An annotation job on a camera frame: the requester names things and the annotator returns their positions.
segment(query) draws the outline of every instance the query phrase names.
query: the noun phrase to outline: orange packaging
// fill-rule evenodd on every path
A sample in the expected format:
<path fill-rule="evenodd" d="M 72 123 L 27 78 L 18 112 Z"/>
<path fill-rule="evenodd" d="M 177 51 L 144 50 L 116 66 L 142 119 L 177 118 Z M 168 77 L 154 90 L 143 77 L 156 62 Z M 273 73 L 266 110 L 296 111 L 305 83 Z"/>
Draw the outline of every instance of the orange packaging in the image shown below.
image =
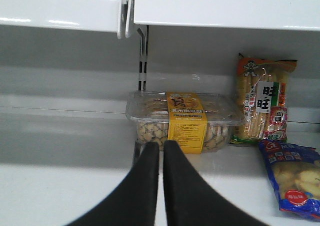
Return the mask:
<path fill-rule="evenodd" d="M 235 128 L 232 143 L 287 139 L 286 89 L 288 75 L 296 66 L 297 61 L 240 57 L 236 77 L 236 103 L 243 112 L 244 125 Z M 275 123 L 275 118 L 283 121 Z"/>

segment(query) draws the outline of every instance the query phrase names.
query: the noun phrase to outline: store shelf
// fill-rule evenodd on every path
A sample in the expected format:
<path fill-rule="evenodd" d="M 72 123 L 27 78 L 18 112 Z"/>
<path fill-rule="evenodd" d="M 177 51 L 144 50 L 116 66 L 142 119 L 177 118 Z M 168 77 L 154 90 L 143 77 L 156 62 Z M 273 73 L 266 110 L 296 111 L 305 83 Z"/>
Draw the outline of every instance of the store shelf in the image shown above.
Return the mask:
<path fill-rule="evenodd" d="M 62 226 L 111 193 L 129 172 L 134 127 L 107 120 L 0 113 L 1 225 Z"/>
<path fill-rule="evenodd" d="M 110 113 L 105 119 L 61 115 L 0 114 L 2 224 L 66 225 L 98 204 L 129 172 L 135 127 L 124 114 Z M 320 141 L 320 133 L 288 137 L 306 146 Z M 227 146 L 187 158 L 223 197 L 268 225 L 314 225 L 278 210 L 257 148 Z M 161 153 L 155 225 L 166 225 L 162 160 Z"/>
<path fill-rule="evenodd" d="M 289 132 L 287 135 L 289 143 L 316 147 L 320 152 L 320 133 Z M 187 158 L 212 188 L 267 225 L 315 224 L 314 221 L 279 211 L 263 158 L 257 147 L 228 146 L 217 153 L 187 155 Z"/>
<path fill-rule="evenodd" d="M 135 24 L 320 31 L 320 0 L 134 0 Z"/>
<path fill-rule="evenodd" d="M 0 0 L 0 25 L 124 36 L 127 0 Z"/>

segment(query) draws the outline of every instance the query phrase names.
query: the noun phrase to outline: clear plastic box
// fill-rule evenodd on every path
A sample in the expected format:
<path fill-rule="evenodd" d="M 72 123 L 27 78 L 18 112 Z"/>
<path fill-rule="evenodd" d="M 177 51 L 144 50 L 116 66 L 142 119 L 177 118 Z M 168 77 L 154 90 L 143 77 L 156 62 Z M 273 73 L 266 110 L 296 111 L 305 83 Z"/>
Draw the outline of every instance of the clear plastic box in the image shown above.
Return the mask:
<path fill-rule="evenodd" d="M 231 127 L 244 123 L 243 114 L 232 100 L 223 95 L 197 95 L 208 120 L 202 152 L 217 151 L 230 142 Z M 136 122 L 139 143 L 157 142 L 160 149 L 163 149 L 163 144 L 168 139 L 169 127 L 165 92 L 130 93 L 125 114 L 129 120 Z"/>

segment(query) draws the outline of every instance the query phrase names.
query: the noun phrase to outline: blue plastic bag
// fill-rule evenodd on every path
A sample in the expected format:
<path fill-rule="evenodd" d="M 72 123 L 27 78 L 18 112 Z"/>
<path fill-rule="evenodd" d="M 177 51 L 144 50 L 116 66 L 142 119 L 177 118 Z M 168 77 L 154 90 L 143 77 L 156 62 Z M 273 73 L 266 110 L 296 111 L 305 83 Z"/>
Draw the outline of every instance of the blue plastic bag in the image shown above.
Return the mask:
<path fill-rule="evenodd" d="M 281 211 L 320 221 L 320 155 L 311 147 L 262 140 L 269 180 Z"/>

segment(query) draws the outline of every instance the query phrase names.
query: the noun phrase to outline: red label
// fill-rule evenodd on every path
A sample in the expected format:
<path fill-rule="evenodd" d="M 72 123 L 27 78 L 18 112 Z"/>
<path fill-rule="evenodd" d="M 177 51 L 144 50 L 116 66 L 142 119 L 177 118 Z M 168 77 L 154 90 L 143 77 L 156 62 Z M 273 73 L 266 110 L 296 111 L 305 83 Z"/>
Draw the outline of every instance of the red label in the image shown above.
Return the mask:
<path fill-rule="evenodd" d="M 305 193 L 298 190 L 288 190 L 284 197 L 289 200 L 290 203 L 294 205 L 303 205 L 308 197 Z"/>
<path fill-rule="evenodd" d="M 265 146 L 266 152 L 277 152 L 282 150 L 280 145 L 275 142 L 264 141 L 264 146 Z"/>
<path fill-rule="evenodd" d="M 288 110 L 286 107 L 271 107 L 270 124 L 283 126 L 288 121 Z"/>

